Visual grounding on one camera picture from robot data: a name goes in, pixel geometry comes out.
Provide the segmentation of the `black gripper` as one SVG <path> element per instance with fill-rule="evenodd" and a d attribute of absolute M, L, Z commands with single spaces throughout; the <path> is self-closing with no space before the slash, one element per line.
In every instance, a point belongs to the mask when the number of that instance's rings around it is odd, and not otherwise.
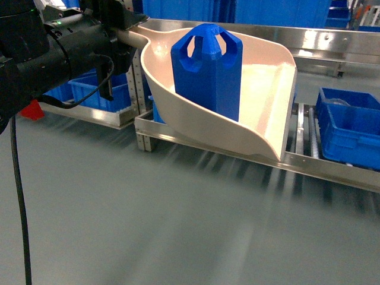
<path fill-rule="evenodd" d="M 80 1 L 77 8 L 46 5 L 49 51 L 43 55 L 43 100 L 51 100 L 51 89 L 95 69 L 98 83 L 91 94 L 112 101 L 111 77 L 127 72 L 133 50 L 118 41 L 115 29 L 128 30 L 149 19 L 124 1 Z"/>

